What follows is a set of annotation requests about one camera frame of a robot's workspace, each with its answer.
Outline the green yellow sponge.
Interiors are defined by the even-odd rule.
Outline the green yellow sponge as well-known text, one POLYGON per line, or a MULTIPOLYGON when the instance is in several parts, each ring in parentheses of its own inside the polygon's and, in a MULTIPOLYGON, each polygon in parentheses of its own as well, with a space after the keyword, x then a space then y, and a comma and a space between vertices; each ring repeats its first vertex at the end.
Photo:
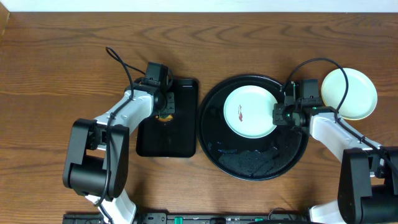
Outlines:
POLYGON ((160 114, 160 115, 156 115, 155 118, 161 122, 169 122, 171 120, 173 120, 173 116, 171 114, 160 114))

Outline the light green plate front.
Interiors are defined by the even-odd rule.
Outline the light green plate front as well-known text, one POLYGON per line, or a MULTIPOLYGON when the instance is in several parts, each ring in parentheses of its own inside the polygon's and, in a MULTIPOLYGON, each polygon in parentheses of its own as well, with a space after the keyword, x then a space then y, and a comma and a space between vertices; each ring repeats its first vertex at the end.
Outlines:
POLYGON ((265 88, 246 85, 233 90, 224 103, 224 119, 236 134, 249 139, 267 136, 276 125, 272 111, 276 98, 265 88))

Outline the light green plate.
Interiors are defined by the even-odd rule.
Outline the light green plate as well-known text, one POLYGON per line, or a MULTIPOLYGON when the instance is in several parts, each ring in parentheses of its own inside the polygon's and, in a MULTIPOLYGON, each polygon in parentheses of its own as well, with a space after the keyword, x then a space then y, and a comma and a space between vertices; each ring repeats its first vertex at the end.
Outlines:
MULTIPOLYGON (((362 72, 352 69, 343 69, 348 77, 348 93, 339 109, 339 114, 371 114, 377 105, 377 91, 373 82, 362 72)), ((346 83, 343 72, 337 68, 330 72, 322 82, 321 95, 326 106, 337 109, 346 83)))
POLYGON ((276 98, 265 88, 246 85, 233 90, 224 103, 224 119, 236 134, 249 139, 267 136, 276 125, 272 111, 276 98))

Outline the yellow plate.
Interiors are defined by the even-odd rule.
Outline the yellow plate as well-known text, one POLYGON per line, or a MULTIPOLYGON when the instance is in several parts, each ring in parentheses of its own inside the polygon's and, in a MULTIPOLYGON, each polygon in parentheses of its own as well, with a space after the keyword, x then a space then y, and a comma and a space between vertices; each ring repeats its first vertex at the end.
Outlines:
POLYGON ((353 120, 353 121, 361 120, 361 119, 367 118, 369 116, 369 114, 366 114, 366 113, 365 114, 342 114, 342 113, 340 113, 340 115, 343 119, 353 120))

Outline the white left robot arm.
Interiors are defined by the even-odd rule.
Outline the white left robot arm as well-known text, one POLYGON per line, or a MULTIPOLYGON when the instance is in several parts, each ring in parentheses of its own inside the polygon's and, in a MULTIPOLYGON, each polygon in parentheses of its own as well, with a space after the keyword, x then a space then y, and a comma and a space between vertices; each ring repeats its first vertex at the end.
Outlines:
POLYGON ((132 223, 136 205, 124 188, 129 137, 146 118, 174 111, 174 93, 135 84, 101 116, 76 120, 68 143, 64 186, 93 203, 105 223, 132 223))

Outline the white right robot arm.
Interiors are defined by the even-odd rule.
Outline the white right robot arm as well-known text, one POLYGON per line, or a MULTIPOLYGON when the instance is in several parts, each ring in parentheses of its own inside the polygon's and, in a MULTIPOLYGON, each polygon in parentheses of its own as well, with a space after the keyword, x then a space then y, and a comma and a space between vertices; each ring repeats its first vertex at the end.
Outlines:
POLYGON ((276 103, 272 121, 307 132, 341 162, 337 199, 312 207, 312 222, 397 221, 397 147, 363 136, 332 107, 276 103))

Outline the black rectangular tray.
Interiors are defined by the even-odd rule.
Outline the black rectangular tray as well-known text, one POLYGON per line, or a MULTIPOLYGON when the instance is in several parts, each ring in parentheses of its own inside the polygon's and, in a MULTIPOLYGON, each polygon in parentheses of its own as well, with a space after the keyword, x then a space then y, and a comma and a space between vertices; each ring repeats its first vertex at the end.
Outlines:
POLYGON ((139 124, 136 152, 141 157, 192 157, 196 151, 198 82, 174 80, 170 92, 175 95, 174 118, 161 122, 153 115, 139 124))

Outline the black round tray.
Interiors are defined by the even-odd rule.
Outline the black round tray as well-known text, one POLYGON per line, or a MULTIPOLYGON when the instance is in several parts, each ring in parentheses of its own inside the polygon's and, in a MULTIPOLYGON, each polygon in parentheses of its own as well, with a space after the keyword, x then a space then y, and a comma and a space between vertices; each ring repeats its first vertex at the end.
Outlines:
POLYGON ((207 158, 223 172, 243 180, 269 180, 293 168, 301 159, 309 136, 299 128, 278 126, 267 136, 244 138, 228 127, 224 102, 236 88, 254 85, 284 100, 281 83, 260 74, 228 78, 212 88, 202 101, 197 116, 197 134, 207 158))

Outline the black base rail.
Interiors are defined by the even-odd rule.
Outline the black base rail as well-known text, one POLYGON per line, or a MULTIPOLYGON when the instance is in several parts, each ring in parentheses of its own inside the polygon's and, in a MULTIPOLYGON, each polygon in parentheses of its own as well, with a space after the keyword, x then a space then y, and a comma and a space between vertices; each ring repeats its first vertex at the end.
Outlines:
POLYGON ((132 224, 283 224, 283 223, 343 223, 342 218, 316 217, 298 213, 276 212, 270 215, 187 215, 142 213, 132 224))

